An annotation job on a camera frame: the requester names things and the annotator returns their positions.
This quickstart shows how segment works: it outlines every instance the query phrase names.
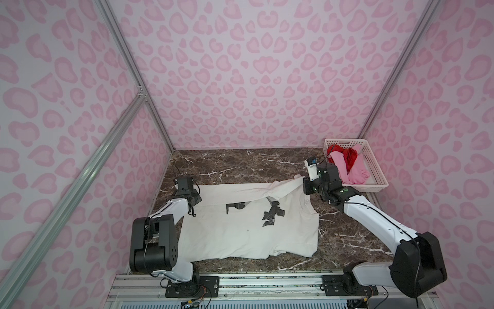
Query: white t-shirt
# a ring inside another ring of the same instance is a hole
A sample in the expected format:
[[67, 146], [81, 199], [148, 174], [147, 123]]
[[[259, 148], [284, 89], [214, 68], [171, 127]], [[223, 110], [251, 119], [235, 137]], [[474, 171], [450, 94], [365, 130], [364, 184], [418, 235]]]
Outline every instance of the white t-shirt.
[[[317, 250], [319, 214], [310, 197], [303, 193], [302, 180], [272, 183], [201, 185], [201, 198], [194, 207], [196, 217], [185, 215], [178, 241], [179, 256], [188, 261], [238, 257], [266, 259], [291, 252], [311, 257]], [[275, 216], [275, 224], [263, 227], [262, 217], [271, 205], [280, 202], [285, 216]], [[247, 202], [245, 208], [227, 203]]]

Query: pink leopard print wall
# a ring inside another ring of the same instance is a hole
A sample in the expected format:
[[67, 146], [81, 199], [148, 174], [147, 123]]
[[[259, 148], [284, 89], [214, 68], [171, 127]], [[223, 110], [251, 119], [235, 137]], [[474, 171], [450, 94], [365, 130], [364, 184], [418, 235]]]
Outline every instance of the pink leopard print wall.
[[144, 106], [13, 308], [101, 308], [128, 266], [132, 222], [148, 215], [168, 157]]
[[357, 137], [426, 1], [111, 1], [178, 149]]
[[91, 0], [0, 4], [0, 278], [137, 92]]
[[446, 309], [494, 302], [494, 3], [449, 0], [368, 136], [387, 212], [435, 234]]

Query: metal grill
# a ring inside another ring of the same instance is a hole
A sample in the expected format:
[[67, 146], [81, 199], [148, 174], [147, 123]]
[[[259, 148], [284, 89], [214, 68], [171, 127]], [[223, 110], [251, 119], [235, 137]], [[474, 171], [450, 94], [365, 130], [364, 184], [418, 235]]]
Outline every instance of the metal grill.
[[[199, 309], [204, 309], [207, 302]], [[212, 301], [208, 309], [348, 309], [346, 300]], [[180, 309], [176, 301], [124, 302], [121, 309]]]

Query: aluminum frame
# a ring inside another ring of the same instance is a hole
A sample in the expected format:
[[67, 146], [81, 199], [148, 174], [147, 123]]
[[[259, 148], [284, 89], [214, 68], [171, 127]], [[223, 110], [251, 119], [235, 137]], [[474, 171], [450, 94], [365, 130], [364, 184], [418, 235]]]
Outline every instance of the aluminum frame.
[[[276, 273], [203, 273], [201, 276], [219, 276], [219, 293], [215, 301], [230, 300], [329, 300], [361, 299], [362, 296], [326, 296], [320, 290], [322, 276], [343, 274], [342, 271], [318, 272], [276, 272]], [[166, 288], [160, 286], [163, 277], [152, 278], [149, 275], [117, 275], [107, 298], [108, 303], [150, 302], [165, 300]], [[162, 281], [164, 287], [168, 280]], [[377, 288], [379, 295], [375, 299], [384, 299], [386, 292]], [[387, 288], [389, 298], [408, 298], [396, 288]], [[427, 292], [419, 299], [435, 299], [437, 294]]]
[[443, 2], [444, 0], [429, 0], [429, 2], [427, 3], [425, 10], [422, 12], [422, 15], [420, 16], [415, 28], [413, 29], [412, 34], [410, 35], [407, 41], [407, 44], [403, 48], [403, 52], [401, 53], [400, 57], [398, 58], [398, 61], [393, 67], [393, 70], [391, 71], [388, 80], [384, 84], [381, 93], [377, 97], [377, 100], [374, 106], [372, 107], [369, 115], [367, 116], [364, 125], [362, 126], [362, 129], [360, 130], [360, 133], [357, 138], [364, 138], [364, 139], [366, 138], [367, 133], [369, 133], [369, 130], [371, 129], [371, 126], [377, 117], [377, 114], [384, 106], [384, 103], [386, 102], [389, 93], [391, 92], [394, 85], [400, 78], [401, 73], [405, 69], [408, 61], [410, 60], [413, 52], [415, 51], [415, 48], [417, 47], [422, 37], [427, 32], [427, 30], [429, 29], [429, 26], [432, 24], [432, 21], [434, 20], [435, 14], [439, 11], [438, 8], [442, 5]]
[[15, 261], [1, 282], [0, 308], [10, 308], [38, 265], [58, 237], [58, 234], [70, 219], [94, 179], [103, 168], [115, 147], [137, 115], [145, 97], [138, 94], [123, 115], [108, 132], [101, 145], [92, 155], [85, 168], [73, 182], [67, 193], [51, 212], [45, 223], [36, 232], [22, 255]]
[[173, 146], [173, 143], [171, 142], [171, 139], [168, 133], [166, 132], [165, 125], [161, 120], [158, 110], [156, 109], [156, 105], [154, 104], [151, 96], [149, 95], [149, 91], [146, 87], [146, 84], [144, 83], [141, 73], [137, 68], [137, 64], [134, 58], [132, 57], [132, 53], [130, 52], [128, 45], [125, 42], [125, 38], [122, 34], [122, 31], [120, 30], [119, 23], [117, 21], [115, 13], [113, 12], [112, 6], [108, 3], [107, 0], [94, 0], [94, 2], [99, 9], [101, 17], [105, 21], [106, 26], [110, 30], [110, 33], [112, 34], [112, 37], [115, 43], [117, 44], [120, 53], [122, 54], [123, 60], [127, 65], [128, 71], [132, 75], [132, 78], [134, 79], [136, 85], [143, 92], [143, 96], [146, 98], [146, 104], [149, 105], [149, 109], [151, 111], [153, 121], [159, 128], [160, 134], [163, 136], [166, 145], [168, 146], [170, 151], [175, 150], [175, 147]]

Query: black mounting plate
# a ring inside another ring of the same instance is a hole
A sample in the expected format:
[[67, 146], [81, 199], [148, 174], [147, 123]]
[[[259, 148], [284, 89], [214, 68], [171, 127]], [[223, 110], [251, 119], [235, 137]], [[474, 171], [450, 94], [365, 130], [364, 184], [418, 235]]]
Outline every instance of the black mounting plate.
[[[219, 289], [219, 277], [217, 276], [204, 276], [199, 278], [199, 285], [207, 287], [205, 298], [218, 297]], [[198, 284], [192, 282], [185, 283], [171, 283], [168, 282], [166, 287], [166, 298], [195, 298], [201, 297], [203, 292], [198, 289]]]
[[343, 281], [343, 275], [324, 275], [323, 286], [326, 296], [376, 296], [379, 294], [375, 285], [361, 286], [358, 291], [354, 291], [353, 294], [347, 293], [341, 286]]

